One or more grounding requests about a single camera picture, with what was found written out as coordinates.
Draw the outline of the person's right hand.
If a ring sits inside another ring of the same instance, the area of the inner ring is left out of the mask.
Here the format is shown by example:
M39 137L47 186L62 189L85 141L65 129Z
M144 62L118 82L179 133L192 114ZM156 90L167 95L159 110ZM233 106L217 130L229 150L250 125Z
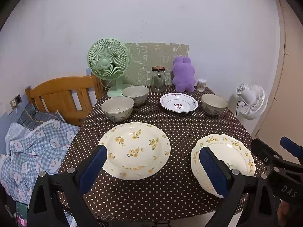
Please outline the person's right hand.
M288 212L289 212L289 204L285 201L281 201L277 210L277 218L278 218L279 226L286 225Z

